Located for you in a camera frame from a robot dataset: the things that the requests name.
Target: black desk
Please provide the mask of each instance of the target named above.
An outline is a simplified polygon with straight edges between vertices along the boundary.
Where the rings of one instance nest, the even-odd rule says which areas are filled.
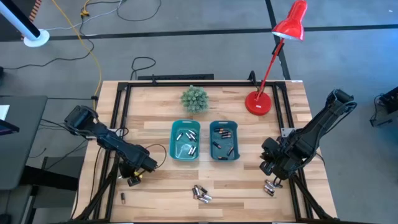
[[[11,190],[18,185],[77,189],[78,179],[74,177],[25,165],[46,102],[46,96],[0,97],[0,105],[10,105],[6,121],[19,127],[19,133],[0,136],[0,190]]]

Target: floor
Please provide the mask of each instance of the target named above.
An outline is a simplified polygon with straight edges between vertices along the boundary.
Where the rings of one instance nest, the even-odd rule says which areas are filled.
[[[293,80],[303,80],[313,115],[323,107],[327,94],[334,88],[354,95],[358,107],[321,140],[336,210],[342,220],[395,223],[398,128],[396,123],[372,128],[369,118],[374,113],[373,98],[398,83],[398,2],[307,2],[303,20],[305,41],[286,42],[284,53],[277,60],[280,65],[275,63],[269,78],[281,80],[290,76]],[[129,0],[120,13],[131,19],[147,17],[159,3],[159,0]],[[94,53],[104,80],[128,79],[131,62],[139,56],[152,57],[157,63],[138,75],[214,73],[216,79],[246,79],[251,70],[258,76],[266,71],[275,46],[269,32],[272,19],[276,22],[284,19],[292,3],[293,0],[162,0],[158,14],[147,21],[127,22],[112,13],[87,22],[83,31],[109,34],[93,37]],[[58,4],[74,24],[80,22],[79,10],[84,0],[58,1]],[[94,16],[117,5],[96,4],[89,11]],[[68,27],[51,0],[42,1],[34,24],[41,29]],[[215,31],[197,32],[199,35],[183,33],[190,30]],[[43,64],[56,57],[86,54],[72,30],[49,32],[53,40],[37,49],[29,49],[20,41],[0,42],[0,66]],[[150,37],[139,37],[142,33]],[[148,63],[141,60],[135,66],[144,67]],[[97,83],[98,69],[88,57],[56,61],[46,67],[6,70],[0,95],[89,98]],[[90,106],[91,101],[49,100],[44,118],[61,122],[75,105],[81,104]],[[63,131],[40,130],[32,155],[45,147],[48,150],[28,163],[40,167],[44,156],[61,157],[80,142]],[[81,157],[84,153],[81,150],[72,156]],[[57,208],[39,209],[34,223],[68,218],[73,199],[69,202]]]

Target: green plant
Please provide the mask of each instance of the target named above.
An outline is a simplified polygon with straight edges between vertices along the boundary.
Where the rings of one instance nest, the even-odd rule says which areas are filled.
[[[189,89],[182,93],[181,103],[189,113],[201,113],[207,110],[208,100],[203,87],[189,86]]]

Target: table leg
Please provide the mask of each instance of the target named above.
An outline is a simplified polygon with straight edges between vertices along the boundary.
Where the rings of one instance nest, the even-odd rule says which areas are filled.
[[[56,189],[74,190],[78,188],[78,179],[63,174],[25,166],[19,184],[41,185]]]

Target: lamp base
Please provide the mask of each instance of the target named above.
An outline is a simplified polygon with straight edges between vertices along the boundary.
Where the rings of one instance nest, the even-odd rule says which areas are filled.
[[[24,37],[24,44],[28,47],[41,47],[49,41],[50,34],[47,30],[39,29],[40,35],[36,40],[29,40]]]
[[[257,101],[256,97],[257,91],[251,92],[246,97],[244,104],[250,113],[258,116],[265,115],[271,110],[271,98],[266,93],[262,93]]]

